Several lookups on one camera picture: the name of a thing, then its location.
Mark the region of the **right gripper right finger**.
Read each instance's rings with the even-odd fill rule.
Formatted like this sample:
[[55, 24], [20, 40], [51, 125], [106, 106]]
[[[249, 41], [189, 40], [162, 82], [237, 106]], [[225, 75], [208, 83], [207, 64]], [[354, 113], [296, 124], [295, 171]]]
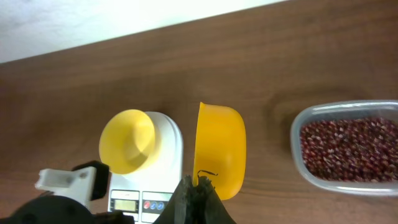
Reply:
[[208, 177], [202, 176], [195, 187], [194, 219], [199, 224], [236, 224], [225, 209]]

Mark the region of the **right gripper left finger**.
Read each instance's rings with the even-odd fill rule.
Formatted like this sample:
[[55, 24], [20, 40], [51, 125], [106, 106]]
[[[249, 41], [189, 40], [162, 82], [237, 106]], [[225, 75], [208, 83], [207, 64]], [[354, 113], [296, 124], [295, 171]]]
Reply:
[[177, 185], [172, 197], [154, 224], [194, 223], [192, 204], [192, 178], [185, 176]]

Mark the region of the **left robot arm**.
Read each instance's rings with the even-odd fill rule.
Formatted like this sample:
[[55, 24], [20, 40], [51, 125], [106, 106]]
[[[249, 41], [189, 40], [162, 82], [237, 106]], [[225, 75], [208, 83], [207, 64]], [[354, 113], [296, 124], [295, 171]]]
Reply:
[[123, 212], [92, 214], [84, 205], [63, 196], [38, 197], [1, 218], [1, 224], [134, 224]]

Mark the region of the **red adzuki beans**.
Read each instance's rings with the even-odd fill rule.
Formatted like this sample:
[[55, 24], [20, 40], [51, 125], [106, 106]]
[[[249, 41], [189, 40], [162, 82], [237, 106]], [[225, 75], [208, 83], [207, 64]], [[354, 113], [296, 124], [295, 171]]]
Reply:
[[397, 180], [397, 122], [386, 118], [314, 121], [300, 128], [305, 167], [328, 181]]

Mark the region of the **yellow measuring scoop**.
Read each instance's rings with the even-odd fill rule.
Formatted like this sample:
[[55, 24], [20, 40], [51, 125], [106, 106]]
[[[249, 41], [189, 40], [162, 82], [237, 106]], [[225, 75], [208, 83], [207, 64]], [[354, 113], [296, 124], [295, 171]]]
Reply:
[[200, 103], [195, 137], [193, 184], [211, 180], [221, 200], [241, 189], [246, 171], [246, 128], [242, 116], [227, 106]]

